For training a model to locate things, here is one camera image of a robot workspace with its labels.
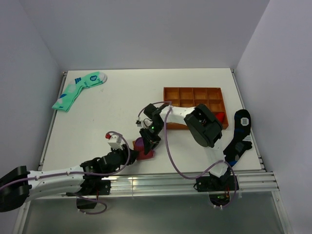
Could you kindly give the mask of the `orange compartment tray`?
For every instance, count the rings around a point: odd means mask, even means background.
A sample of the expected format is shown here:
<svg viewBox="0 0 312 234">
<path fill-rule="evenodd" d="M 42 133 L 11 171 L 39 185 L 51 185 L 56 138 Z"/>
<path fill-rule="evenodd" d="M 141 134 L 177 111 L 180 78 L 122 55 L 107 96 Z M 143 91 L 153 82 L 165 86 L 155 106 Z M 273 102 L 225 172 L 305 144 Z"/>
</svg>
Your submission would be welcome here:
<svg viewBox="0 0 312 234">
<path fill-rule="evenodd" d="M 218 87 L 165 87 L 163 100 L 170 101 L 175 107 L 193 107 L 204 104 L 214 115 L 224 112 L 223 129 L 229 126 L 222 91 Z"/>
</svg>

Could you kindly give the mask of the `black blue sock pair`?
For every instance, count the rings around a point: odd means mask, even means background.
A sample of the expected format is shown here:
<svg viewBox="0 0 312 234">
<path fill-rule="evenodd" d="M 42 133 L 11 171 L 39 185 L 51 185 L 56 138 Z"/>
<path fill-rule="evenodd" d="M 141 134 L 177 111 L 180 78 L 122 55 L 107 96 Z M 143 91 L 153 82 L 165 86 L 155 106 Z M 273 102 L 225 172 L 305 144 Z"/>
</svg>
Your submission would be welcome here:
<svg viewBox="0 0 312 234">
<path fill-rule="evenodd" d="M 225 161 L 232 167 L 242 155 L 253 147 L 251 140 L 251 116 L 246 109 L 238 110 L 234 115 L 234 136 L 224 149 Z"/>
</svg>

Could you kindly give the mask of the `aluminium table front rail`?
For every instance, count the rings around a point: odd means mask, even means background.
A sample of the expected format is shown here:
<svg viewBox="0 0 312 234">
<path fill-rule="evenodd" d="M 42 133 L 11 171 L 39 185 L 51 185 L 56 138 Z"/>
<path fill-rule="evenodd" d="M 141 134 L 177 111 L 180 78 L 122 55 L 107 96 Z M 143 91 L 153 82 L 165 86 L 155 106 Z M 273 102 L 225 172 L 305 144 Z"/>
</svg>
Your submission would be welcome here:
<svg viewBox="0 0 312 234">
<path fill-rule="evenodd" d="M 276 192 L 279 186 L 274 174 L 268 172 L 238 173 L 237 195 L 251 192 Z M 188 180 L 174 174 L 113 176 L 104 178 L 111 182 L 110 197 L 158 196 L 158 195 L 194 195 L 198 193 Z"/>
</svg>

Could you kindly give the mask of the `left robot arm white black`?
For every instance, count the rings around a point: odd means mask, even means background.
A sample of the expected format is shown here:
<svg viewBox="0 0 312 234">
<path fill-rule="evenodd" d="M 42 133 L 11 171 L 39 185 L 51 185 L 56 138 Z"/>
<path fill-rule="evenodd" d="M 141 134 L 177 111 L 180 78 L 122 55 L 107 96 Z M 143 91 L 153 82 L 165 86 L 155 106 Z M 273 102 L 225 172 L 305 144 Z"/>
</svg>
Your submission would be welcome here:
<svg viewBox="0 0 312 234">
<path fill-rule="evenodd" d="M 139 153 L 123 144 L 102 157 L 80 165 L 55 171 L 29 171 L 19 166 L 0 179 L 0 211 L 15 210 L 25 202 L 56 194 L 84 196 L 104 194 L 104 177 L 118 173 L 132 165 Z"/>
</svg>

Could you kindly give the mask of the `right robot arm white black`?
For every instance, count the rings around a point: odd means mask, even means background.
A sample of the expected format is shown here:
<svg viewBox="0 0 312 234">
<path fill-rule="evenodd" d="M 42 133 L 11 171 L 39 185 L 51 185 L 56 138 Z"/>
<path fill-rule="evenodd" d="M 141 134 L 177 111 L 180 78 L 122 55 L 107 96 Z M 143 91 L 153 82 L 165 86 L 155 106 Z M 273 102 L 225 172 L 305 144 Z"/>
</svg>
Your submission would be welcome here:
<svg viewBox="0 0 312 234">
<path fill-rule="evenodd" d="M 209 173 L 212 187 L 222 190 L 228 184 L 233 169 L 225 161 L 225 156 L 219 146 L 223 129 L 220 121 L 204 104 L 183 108 L 173 106 L 170 101 L 160 103 L 162 104 L 160 107 L 156 107 L 154 103 L 148 104 L 137 115 L 136 124 L 142 126 L 139 133 L 143 141 L 144 154 L 148 154 L 158 146 L 161 141 L 159 133 L 163 130 L 167 154 L 176 172 L 185 179 L 198 179 Z M 186 176 L 175 165 L 169 149 L 168 123 L 187 126 L 200 146 L 213 151 L 213 155 L 210 156 L 211 165 L 201 174 L 193 177 Z"/>
</svg>

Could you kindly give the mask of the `mint green sock pair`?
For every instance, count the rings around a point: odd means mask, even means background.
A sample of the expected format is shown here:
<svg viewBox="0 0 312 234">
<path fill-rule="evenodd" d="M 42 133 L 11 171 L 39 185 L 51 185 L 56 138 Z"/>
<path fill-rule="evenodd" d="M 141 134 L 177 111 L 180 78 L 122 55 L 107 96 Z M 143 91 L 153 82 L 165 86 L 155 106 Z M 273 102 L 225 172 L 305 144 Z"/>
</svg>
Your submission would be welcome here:
<svg viewBox="0 0 312 234">
<path fill-rule="evenodd" d="M 65 87 L 52 109 L 68 112 L 82 90 L 102 85 L 107 81 L 107 78 L 107 75 L 100 71 L 75 78 Z"/>
</svg>

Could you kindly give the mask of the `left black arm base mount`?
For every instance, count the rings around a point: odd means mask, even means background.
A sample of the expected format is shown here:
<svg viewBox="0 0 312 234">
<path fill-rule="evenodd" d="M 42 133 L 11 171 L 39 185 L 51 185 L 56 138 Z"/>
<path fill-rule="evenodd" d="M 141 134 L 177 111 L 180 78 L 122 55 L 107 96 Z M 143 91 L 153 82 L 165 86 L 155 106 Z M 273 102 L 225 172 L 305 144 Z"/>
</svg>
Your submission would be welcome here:
<svg viewBox="0 0 312 234">
<path fill-rule="evenodd" d="M 99 215 L 107 210 L 107 204 L 100 201 L 100 195 L 109 195 L 111 182 L 109 180 L 97 179 L 83 182 L 77 192 L 66 193 L 66 196 L 75 196 L 76 207 L 79 212 L 86 215 Z M 92 212 L 97 204 L 103 206 L 103 210 Z"/>
</svg>

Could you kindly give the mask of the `maroon purple orange sock pair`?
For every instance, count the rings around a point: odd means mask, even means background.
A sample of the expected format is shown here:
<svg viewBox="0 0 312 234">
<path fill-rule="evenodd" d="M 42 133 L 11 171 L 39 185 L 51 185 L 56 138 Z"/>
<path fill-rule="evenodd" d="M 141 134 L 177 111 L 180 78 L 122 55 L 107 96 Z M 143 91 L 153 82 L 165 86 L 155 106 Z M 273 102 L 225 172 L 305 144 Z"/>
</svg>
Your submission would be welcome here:
<svg viewBox="0 0 312 234">
<path fill-rule="evenodd" d="M 136 158 L 138 161 L 149 160 L 154 157 L 153 150 L 150 150 L 148 153 L 144 152 L 144 143 L 141 137 L 133 141 L 133 147 L 135 151 L 138 151 L 138 156 Z"/>
</svg>

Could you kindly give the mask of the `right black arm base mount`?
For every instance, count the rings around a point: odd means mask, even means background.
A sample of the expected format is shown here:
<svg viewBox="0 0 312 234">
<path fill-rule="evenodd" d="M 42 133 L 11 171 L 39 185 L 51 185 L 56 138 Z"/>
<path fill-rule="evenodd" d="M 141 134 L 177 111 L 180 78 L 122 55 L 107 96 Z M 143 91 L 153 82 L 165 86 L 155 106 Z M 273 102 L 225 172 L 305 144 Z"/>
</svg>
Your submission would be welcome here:
<svg viewBox="0 0 312 234">
<path fill-rule="evenodd" d="M 208 192 L 212 205 L 224 208 L 231 201 L 230 193 L 233 192 L 236 195 L 239 184 L 233 175 L 224 180 L 210 175 L 197 178 L 193 188 L 199 193 Z"/>
</svg>

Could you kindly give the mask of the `rolled red sock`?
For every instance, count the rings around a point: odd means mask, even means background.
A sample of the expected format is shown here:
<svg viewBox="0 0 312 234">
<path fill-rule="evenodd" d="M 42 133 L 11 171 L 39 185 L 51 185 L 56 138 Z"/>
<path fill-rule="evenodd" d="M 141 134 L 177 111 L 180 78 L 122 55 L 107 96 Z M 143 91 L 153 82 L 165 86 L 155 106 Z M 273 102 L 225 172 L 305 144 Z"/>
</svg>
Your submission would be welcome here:
<svg viewBox="0 0 312 234">
<path fill-rule="evenodd" d="M 224 112 L 216 113 L 215 117 L 222 124 L 225 119 L 225 113 Z"/>
</svg>

